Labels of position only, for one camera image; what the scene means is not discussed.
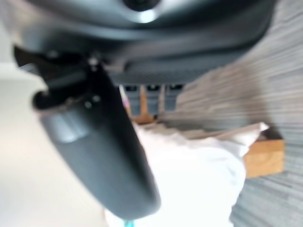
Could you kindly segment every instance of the teal object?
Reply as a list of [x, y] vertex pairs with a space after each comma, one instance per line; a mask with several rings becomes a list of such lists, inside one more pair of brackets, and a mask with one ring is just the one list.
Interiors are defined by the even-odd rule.
[[124, 227], [134, 227], [134, 221], [124, 221]]

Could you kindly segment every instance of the white fabric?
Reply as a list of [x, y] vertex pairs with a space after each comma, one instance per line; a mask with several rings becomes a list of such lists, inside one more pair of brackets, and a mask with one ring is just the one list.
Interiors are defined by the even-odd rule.
[[[246, 177], [242, 156], [249, 148], [216, 138], [187, 140], [178, 133], [167, 136], [138, 126], [135, 129], [158, 185], [162, 206], [155, 214], [135, 220], [134, 226], [232, 227], [232, 206]], [[109, 211], [106, 217], [110, 227], [124, 226]]]

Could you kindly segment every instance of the gray carpet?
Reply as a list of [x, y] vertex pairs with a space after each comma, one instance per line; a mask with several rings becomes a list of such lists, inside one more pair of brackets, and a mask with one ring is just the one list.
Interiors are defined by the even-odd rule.
[[247, 180], [236, 227], [303, 226], [303, 1], [283, 0], [268, 35], [234, 64], [188, 85], [168, 126], [221, 130], [265, 121], [286, 140], [285, 172]]

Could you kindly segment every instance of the white wall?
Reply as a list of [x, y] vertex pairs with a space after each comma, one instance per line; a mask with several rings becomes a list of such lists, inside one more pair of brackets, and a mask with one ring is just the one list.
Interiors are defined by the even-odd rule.
[[[13, 70], [0, 74], [24, 76]], [[0, 227], [103, 227], [100, 204], [63, 162], [31, 110], [31, 96], [41, 88], [34, 77], [0, 79]]]
[[12, 45], [7, 31], [4, 29], [0, 21], [0, 62], [11, 62], [12, 58]]

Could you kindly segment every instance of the gray fabric surface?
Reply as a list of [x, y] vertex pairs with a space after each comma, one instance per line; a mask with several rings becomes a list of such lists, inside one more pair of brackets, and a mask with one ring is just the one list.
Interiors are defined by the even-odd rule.
[[285, 172], [247, 180], [236, 227], [303, 226], [303, 1], [280, 1], [268, 35], [242, 59], [185, 88], [168, 126], [222, 130], [265, 121], [286, 140]]

